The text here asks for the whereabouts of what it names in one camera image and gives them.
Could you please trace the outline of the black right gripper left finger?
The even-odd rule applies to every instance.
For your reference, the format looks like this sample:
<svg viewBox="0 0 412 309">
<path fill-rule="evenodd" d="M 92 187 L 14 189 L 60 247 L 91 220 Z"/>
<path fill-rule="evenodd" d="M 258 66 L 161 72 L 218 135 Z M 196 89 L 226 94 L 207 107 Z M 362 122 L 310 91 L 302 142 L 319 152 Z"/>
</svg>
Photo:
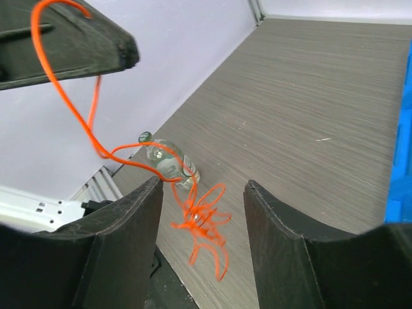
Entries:
<svg viewBox="0 0 412 309">
<path fill-rule="evenodd" d="M 143 308 L 163 201 L 152 177 L 58 228 L 1 226 L 2 308 Z"/>
</svg>

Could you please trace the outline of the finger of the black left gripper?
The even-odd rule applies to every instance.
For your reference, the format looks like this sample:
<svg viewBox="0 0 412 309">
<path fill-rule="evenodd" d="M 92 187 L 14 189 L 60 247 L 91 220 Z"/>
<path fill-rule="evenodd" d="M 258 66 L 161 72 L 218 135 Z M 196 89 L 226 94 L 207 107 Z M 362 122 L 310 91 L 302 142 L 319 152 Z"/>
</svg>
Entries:
<svg viewBox="0 0 412 309">
<path fill-rule="evenodd" d="M 31 35 L 36 1 L 1 1 L 1 89 L 48 82 Z M 98 10 L 80 1 L 92 17 L 55 3 L 42 11 L 41 42 L 59 80 L 130 69 L 140 60 L 133 36 Z"/>
</svg>

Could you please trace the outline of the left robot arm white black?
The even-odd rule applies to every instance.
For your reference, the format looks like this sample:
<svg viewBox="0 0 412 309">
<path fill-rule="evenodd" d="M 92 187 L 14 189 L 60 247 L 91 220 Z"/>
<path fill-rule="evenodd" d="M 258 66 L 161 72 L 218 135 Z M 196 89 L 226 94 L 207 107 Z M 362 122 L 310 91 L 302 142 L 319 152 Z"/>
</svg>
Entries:
<svg viewBox="0 0 412 309">
<path fill-rule="evenodd" d="M 133 36 L 88 1 L 1 2 L 1 223 L 53 231 L 99 169 L 87 134 L 97 75 L 133 68 Z"/>
</svg>

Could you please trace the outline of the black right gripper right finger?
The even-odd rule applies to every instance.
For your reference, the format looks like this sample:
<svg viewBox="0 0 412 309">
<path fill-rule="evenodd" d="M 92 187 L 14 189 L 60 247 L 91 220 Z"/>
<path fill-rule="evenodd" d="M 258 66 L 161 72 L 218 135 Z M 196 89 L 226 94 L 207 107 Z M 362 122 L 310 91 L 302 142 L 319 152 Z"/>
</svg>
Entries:
<svg viewBox="0 0 412 309">
<path fill-rule="evenodd" d="M 249 181 L 243 194 L 261 308 L 410 308 L 411 225 L 352 234 Z"/>
</svg>

